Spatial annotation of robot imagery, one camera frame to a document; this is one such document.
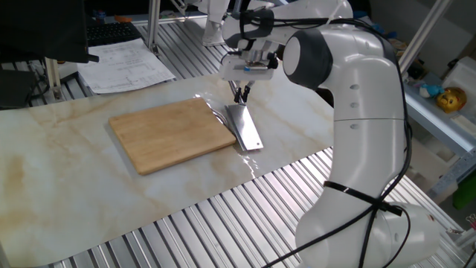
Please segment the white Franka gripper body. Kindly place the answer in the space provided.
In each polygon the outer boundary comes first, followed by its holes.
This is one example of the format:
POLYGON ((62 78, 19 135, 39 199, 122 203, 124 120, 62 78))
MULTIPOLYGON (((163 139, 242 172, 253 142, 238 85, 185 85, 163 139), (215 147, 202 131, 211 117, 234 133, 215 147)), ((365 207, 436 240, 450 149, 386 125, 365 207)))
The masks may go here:
POLYGON ((238 54, 226 54, 221 61, 219 75, 223 80, 270 80, 277 69, 277 58, 251 61, 238 54))

